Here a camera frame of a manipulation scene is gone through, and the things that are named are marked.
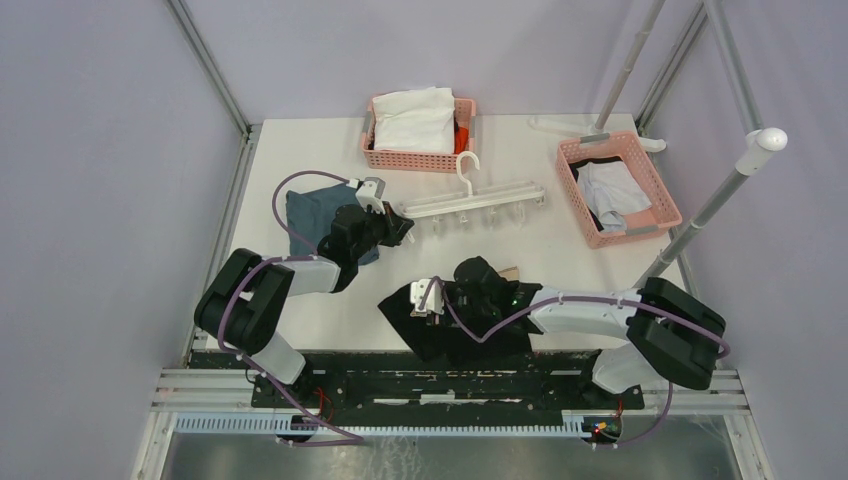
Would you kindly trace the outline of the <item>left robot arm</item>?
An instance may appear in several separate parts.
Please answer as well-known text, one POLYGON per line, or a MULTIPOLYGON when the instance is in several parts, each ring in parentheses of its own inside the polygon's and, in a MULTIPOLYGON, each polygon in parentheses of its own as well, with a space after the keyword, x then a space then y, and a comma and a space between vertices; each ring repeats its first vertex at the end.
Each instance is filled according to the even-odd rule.
POLYGON ((304 373, 305 357, 277 332, 286 301, 343 291, 358 274, 363 255, 378 246, 401 245, 413 226, 387 202, 377 211, 345 205, 315 254, 283 259, 239 248, 201 296, 194 323, 275 379, 276 392, 288 405, 303 406, 312 399, 315 382, 304 373))

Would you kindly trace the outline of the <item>pink basket with white cloth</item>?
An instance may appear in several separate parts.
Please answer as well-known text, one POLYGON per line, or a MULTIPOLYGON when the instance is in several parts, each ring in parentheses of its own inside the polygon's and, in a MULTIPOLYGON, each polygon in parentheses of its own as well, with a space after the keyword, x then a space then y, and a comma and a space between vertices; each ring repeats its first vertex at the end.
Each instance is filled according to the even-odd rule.
MULTIPOLYGON (((468 131, 463 153, 466 151, 477 153, 478 151, 475 138, 476 119, 476 101, 471 98, 456 98, 454 120, 460 129, 465 128, 468 131)), ((370 100, 366 107, 366 116, 360 139, 361 152, 370 168, 431 173, 456 172, 457 154, 372 149, 375 124, 373 100, 370 100)))

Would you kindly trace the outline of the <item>black underwear beige waistband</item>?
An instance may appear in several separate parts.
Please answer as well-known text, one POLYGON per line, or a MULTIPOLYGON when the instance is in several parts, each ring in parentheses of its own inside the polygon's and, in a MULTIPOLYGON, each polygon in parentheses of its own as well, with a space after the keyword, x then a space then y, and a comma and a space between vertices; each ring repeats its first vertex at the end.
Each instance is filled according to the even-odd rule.
MULTIPOLYGON (((538 283, 529 284, 531 305, 533 297, 542 286, 538 283)), ((528 315, 523 314, 484 343, 478 343, 455 323, 450 315, 453 308, 448 304, 442 315, 412 316, 409 285, 383 299, 378 309, 406 345, 424 362, 444 359, 453 366, 462 366, 527 354, 531 351, 529 336, 541 332, 530 322, 528 315)))

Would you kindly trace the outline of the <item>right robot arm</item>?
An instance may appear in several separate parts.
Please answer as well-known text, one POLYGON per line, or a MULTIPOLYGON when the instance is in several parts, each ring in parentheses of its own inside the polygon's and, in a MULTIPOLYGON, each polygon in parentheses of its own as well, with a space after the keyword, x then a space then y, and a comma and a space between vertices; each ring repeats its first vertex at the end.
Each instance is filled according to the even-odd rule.
POLYGON ((659 379, 705 390, 717 361, 730 353, 725 320, 660 277, 618 292, 572 292, 506 280, 477 256, 463 261, 450 281, 432 278, 415 309, 447 316, 479 345, 505 332, 621 341, 591 359, 577 382, 580 400, 591 408, 659 379))

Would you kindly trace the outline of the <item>white clip hanger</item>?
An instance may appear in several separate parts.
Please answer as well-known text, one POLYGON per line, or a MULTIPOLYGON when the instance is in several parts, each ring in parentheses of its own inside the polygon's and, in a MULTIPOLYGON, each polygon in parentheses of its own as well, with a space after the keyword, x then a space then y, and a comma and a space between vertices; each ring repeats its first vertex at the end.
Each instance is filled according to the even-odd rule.
POLYGON ((470 226, 473 213, 483 215, 484 222, 495 224, 502 210, 511 209, 517 220, 526 220, 526 206, 545 205, 547 190, 532 180, 519 180, 488 186, 474 185, 465 174, 465 168, 481 169, 479 157, 463 151, 456 157, 451 185, 445 181, 422 183, 411 194, 406 194, 396 207, 402 217, 410 219, 417 227, 430 227, 435 233, 443 230, 444 221, 453 218, 462 228, 470 226))

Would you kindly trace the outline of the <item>pink basket with underwear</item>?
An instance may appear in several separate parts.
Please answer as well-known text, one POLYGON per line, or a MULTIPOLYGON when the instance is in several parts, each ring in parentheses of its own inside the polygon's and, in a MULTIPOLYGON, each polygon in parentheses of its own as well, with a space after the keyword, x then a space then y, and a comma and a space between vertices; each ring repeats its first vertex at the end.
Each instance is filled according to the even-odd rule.
POLYGON ((593 249, 657 237, 682 221, 633 132, 560 142, 556 171, 583 238, 593 249))

